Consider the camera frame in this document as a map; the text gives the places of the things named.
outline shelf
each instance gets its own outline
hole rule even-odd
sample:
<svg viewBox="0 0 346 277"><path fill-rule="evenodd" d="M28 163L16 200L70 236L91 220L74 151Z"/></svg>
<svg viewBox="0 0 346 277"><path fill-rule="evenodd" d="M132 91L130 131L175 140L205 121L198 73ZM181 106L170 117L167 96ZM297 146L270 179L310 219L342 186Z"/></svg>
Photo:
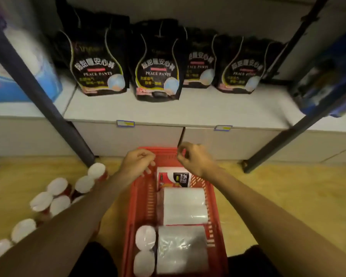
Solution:
<svg viewBox="0 0 346 277"><path fill-rule="evenodd" d="M64 115L69 101L73 96L76 83L74 79L64 74L60 75L60 81L63 85L63 91L55 100L54 105ZM41 111L32 102L0 103L0 117L44 118Z"/></svg>
<svg viewBox="0 0 346 277"><path fill-rule="evenodd" d="M252 94L226 94L214 87L183 88L179 100L163 103L138 101L133 91L117 95L88 97L76 90L64 115L66 120L187 127L215 127L284 130L304 114L282 86L260 85ZM346 132L346 116L327 117L309 130Z"/></svg>

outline black metal pole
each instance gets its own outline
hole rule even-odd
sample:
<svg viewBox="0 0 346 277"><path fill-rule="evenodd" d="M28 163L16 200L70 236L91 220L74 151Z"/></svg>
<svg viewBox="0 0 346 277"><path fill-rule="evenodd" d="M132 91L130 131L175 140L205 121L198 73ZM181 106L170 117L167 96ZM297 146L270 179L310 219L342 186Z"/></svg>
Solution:
<svg viewBox="0 0 346 277"><path fill-rule="evenodd" d="M25 94L32 100L43 115L50 121L59 134L75 151L79 158L89 167L94 163L95 156L78 133L67 123L51 99L41 88L31 71L27 68L22 58L10 44L0 28L0 64L18 83Z"/></svg>
<svg viewBox="0 0 346 277"><path fill-rule="evenodd" d="M287 56L291 53L291 51L296 46L301 37L304 35L306 29L308 29L308 27L313 22L318 20L318 14L324 8L327 2L328 0L316 0L310 12L301 18L302 23L300 27L289 41L283 53L281 54L277 62L274 64L273 68L270 70L265 81L272 79L278 73L278 69L280 68L284 60L287 58Z"/></svg>
<svg viewBox="0 0 346 277"><path fill-rule="evenodd" d="M320 104L314 108L309 114L304 116L298 123L292 126L290 129L282 131L276 137L274 137L268 144L260 149L248 160L242 162L242 168L245 173L250 173L261 163L266 161L277 151L296 139L301 133L307 130L314 123L321 118L327 116L333 109L340 106L346 101L346 85L340 89L338 93L332 93L332 95L324 98Z"/></svg>

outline price tag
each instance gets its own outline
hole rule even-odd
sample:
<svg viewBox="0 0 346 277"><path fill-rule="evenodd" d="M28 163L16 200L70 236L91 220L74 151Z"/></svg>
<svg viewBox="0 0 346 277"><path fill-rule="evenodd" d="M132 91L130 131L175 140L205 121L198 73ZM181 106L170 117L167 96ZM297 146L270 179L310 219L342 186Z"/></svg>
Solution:
<svg viewBox="0 0 346 277"><path fill-rule="evenodd" d="M214 128L214 131L229 131L231 130L232 125L217 125Z"/></svg>
<svg viewBox="0 0 346 277"><path fill-rule="evenodd" d="M135 122L128 120L117 120L116 125L118 127L135 127Z"/></svg>

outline hand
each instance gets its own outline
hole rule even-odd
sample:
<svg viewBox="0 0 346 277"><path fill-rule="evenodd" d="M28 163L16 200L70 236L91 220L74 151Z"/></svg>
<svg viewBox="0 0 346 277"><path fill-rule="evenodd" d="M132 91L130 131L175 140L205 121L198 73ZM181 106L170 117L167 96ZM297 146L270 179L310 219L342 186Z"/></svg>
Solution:
<svg viewBox="0 0 346 277"><path fill-rule="evenodd" d="M218 168L212 156L200 144L182 142L178 147L177 159L189 172L205 180L208 180L211 171Z"/></svg>
<svg viewBox="0 0 346 277"><path fill-rule="evenodd" d="M120 174L126 175L131 178L132 181L137 179L140 175L143 176L145 171L147 174L151 174L149 165L155 166L155 154L146 149L135 149L127 153L119 168Z"/></svg>

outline yellow floor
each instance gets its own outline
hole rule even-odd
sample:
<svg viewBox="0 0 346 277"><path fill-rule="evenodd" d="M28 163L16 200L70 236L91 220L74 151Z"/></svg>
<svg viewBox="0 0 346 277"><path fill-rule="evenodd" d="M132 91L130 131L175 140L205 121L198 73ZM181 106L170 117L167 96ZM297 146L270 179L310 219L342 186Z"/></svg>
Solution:
<svg viewBox="0 0 346 277"><path fill-rule="evenodd" d="M120 161L102 158L110 172ZM274 201L346 252L346 166L265 164L244 174L238 164L221 162L232 175ZM0 239L20 220L33 217L29 201L56 177L71 184L87 173L75 157L0 158ZM238 214L216 191L227 255L240 254L255 240ZM98 241L120 267L129 191L105 214Z"/></svg>

